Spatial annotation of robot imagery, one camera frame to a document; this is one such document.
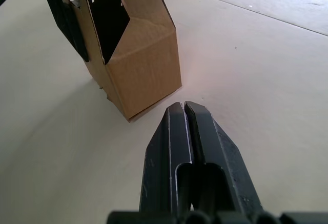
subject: brown cardboard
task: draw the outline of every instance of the brown cardboard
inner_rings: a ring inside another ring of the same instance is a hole
[[[163,0],[79,0],[87,68],[127,118],[181,87],[175,26]]]

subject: floor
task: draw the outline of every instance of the floor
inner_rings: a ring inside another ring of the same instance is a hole
[[[265,209],[328,211],[328,0],[165,0],[183,87],[128,123],[57,29],[46,0],[0,7],[0,219],[105,223],[137,210],[165,108],[207,106]]]

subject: box flap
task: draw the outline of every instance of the box flap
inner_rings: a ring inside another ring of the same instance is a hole
[[[175,32],[162,0],[121,0],[130,21],[111,62],[144,49]]]
[[[79,0],[79,2],[80,7],[75,6],[71,2],[70,6],[72,6],[75,12],[88,51],[90,61],[86,63],[86,66],[92,77],[97,81],[98,85],[102,87],[108,94],[110,100],[115,103],[117,108],[122,113],[125,113],[113,82],[104,67],[104,60],[100,49],[100,43],[95,30],[90,8],[91,1]]]

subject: black plastic part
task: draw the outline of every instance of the black plastic part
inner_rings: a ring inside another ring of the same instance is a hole
[[[280,221],[283,224],[325,224],[328,223],[328,213],[284,213]]]
[[[88,62],[89,56],[87,48],[73,9],[70,5],[64,3],[63,0],[47,1],[59,29],[83,60]]]
[[[328,213],[262,209],[235,144],[201,105],[166,109],[145,157],[140,208],[107,224],[328,224]]]
[[[169,213],[112,212],[107,224],[177,224]]]
[[[191,164],[187,116],[182,104],[167,108],[145,155],[141,187],[141,212],[178,213],[176,170]]]
[[[209,215],[262,211],[237,147],[210,112],[175,103],[147,147],[139,210],[183,216],[191,204]]]

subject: cardboard box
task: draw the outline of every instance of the cardboard box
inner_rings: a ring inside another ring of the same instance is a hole
[[[126,119],[181,87],[176,29],[163,0],[78,0],[87,68]]]

